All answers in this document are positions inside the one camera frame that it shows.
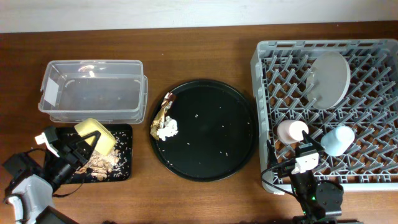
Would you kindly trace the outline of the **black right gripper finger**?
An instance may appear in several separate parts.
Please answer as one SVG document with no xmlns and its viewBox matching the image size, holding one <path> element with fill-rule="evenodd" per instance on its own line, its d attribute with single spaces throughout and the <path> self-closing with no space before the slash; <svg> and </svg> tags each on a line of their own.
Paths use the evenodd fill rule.
<svg viewBox="0 0 398 224">
<path fill-rule="evenodd" d="M 268 164 L 275 165 L 278 163 L 276 154 L 275 154 L 275 149 L 270 140 L 267 140 L 266 144 L 267 144 L 267 150 L 268 150 Z"/>
<path fill-rule="evenodd" d="M 309 151 L 317 151 L 317 152 L 323 152 L 323 146 L 314 140 L 308 133 L 305 131 L 302 131 L 303 135 L 303 140 L 305 144 L 303 145 L 303 149 L 305 152 Z"/>
</svg>

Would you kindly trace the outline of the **yellow bowl with food scraps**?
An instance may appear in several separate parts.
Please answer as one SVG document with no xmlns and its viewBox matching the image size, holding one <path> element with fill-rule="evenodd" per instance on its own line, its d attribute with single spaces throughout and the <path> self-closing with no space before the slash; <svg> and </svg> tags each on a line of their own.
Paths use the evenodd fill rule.
<svg viewBox="0 0 398 224">
<path fill-rule="evenodd" d="M 107 156 L 113 150 L 113 147 L 116 144 L 116 139 L 110 133 L 110 131 L 108 131 L 99 121 L 93 118 L 88 118 L 81 123 L 74 125 L 74 128 L 81 137 L 98 131 L 101 135 L 95 146 L 95 151 L 104 156 Z"/>
</svg>

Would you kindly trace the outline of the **pink plastic cup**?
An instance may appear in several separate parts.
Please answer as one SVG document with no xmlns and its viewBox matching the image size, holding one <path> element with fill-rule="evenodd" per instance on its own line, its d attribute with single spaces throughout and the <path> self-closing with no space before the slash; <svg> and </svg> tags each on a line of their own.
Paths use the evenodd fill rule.
<svg viewBox="0 0 398 224">
<path fill-rule="evenodd" d="M 277 127 L 277 137 L 284 144 L 303 141 L 302 132 L 308 134 L 309 128 L 303 121 L 285 120 Z"/>
</svg>

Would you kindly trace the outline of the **light blue plastic cup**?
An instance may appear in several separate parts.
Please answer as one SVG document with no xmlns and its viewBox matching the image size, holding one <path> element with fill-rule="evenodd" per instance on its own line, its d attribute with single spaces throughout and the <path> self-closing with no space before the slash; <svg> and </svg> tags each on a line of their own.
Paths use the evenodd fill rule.
<svg viewBox="0 0 398 224">
<path fill-rule="evenodd" d="M 353 143 L 354 131 L 348 126 L 338 126 L 321 138 L 321 145 L 329 156 L 341 156 Z"/>
</svg>

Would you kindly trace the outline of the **grey round plate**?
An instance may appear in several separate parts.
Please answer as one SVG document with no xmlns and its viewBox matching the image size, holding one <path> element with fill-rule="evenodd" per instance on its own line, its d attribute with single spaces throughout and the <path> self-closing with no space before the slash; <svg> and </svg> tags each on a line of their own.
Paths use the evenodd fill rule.
<svg viewBox="0 0 398 224">
<path fill-rule="evenodd" d="M 348 91 L 351 70 L 347 60 L 338 52 L 326 52 L 313 62 L 306 79 L 307 100 L 314 108 L 327 110 L 336 106 Z"/>
</svg>

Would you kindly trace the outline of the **white tissue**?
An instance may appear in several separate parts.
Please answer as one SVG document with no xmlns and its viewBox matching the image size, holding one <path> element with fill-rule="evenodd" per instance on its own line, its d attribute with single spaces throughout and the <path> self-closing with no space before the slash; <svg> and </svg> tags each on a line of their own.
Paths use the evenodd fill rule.
<svg viewBox="0 0 398 224">
<path fill-rule="evenodd" d="M 159 128 L 156 132 L 157 137 L 166 141 L 167 138 L 173 137 L 178 134 L 177 121 L 170 116 L 165 117 L 165 122 L 162 128 Z"/>
</svg>

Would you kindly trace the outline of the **gold brown snack wrapper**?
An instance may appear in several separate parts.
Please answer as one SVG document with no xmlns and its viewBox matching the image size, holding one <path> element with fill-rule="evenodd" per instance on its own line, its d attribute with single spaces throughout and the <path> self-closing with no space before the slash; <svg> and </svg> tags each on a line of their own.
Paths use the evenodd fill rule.
<svg viewBox="0 0 398 224">
<path fill-rule="evenodd" d="M 175 99 L 176 96 L 173 93 L 168 92 L 164 96 L 164 99 L 160 106 L 160 110 L 156 112 L 155 118 L 152 120 L 152 123 L 150 125 L 150 135 L 156 140 L 160 139 L 158 130 L 164 127 L 166 113 L 171 108 L 172 103 Z"/>
</svg>

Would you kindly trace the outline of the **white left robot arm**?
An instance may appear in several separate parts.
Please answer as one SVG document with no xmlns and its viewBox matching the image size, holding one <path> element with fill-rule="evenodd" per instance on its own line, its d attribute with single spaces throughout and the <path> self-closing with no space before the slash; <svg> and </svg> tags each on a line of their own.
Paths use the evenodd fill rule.
<svg viewBox="0 0 398 224">
<path fill-rule="evenodd" d="M 47 130 L 35 137 L 37 144 L 46 145 L 46 155 L 53 155 L 43 167 L 29 156 L 33 150 L 13 154 L 3 163 L 13 176 L 3 202 L 13 206 L 16 223 L 76 222 L 55 208 L 53 198 L 66 197 L 55 192 L 90 160 L 100 137 L 93 131 L 66 139 L 56 129 Z"/>
</svg>

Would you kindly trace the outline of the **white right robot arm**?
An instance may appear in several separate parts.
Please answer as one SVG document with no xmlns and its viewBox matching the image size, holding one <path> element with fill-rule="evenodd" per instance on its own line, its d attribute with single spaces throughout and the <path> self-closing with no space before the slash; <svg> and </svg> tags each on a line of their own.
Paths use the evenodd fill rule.
<svg viewBox="0 0 398 224">
<path fill-rule="evenodd" d="M 303 215 L 294 216 L 292 223 L 336 223 L 342 214 L 343 186 L 330 180 L 317 180 L 312 172 L 323 155 L 324 148 L 319 142 L 302 131 L 304 144 L 296 147 L 295 157 L 278 162 L 275 149 L 267 141 L 268 165 L 261 172 L 276 173 L 279 178 L 289 177 L 291 192 L 288 192 L 269 181 L 262 182 L 284 193 L 293 196 L 300 204 Z"/>
</svg>

